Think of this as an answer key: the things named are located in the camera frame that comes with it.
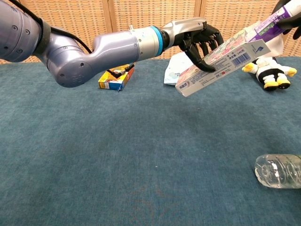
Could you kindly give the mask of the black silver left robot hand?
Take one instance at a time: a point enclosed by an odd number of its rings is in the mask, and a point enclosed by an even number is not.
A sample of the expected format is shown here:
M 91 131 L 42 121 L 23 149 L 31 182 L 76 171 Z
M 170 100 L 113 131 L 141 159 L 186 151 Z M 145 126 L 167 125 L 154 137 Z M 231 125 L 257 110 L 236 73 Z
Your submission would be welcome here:
M 200 70 L 213 73 L 215 68 L 208 65 L 201 58 L 198 47 L 204 56 L 209 54 L 209 48 L 215 50 L 224 43 L 218 29 L 209 25 L 202 17 L 172 21 L 159 30 L 165 51 L 173 46 L 178 46 L 190 61 Z

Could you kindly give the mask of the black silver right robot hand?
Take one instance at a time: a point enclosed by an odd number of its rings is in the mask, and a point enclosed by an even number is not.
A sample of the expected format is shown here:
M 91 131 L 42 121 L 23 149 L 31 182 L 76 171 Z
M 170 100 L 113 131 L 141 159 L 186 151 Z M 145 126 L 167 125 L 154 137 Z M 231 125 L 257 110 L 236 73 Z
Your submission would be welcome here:
M 288 2 L 290 2 L 290 0 L 279 0 L 274 6 L 271 14 L 274 14 Z M 301 14 L 298 13 L 290 18 L 282 19 L 277 22 L 277 26 L 284 30 L 283 35 L 287 35 L 293 28 L 297 28 L 293 34 L 293 40 L 298 40 L 301 36 Z

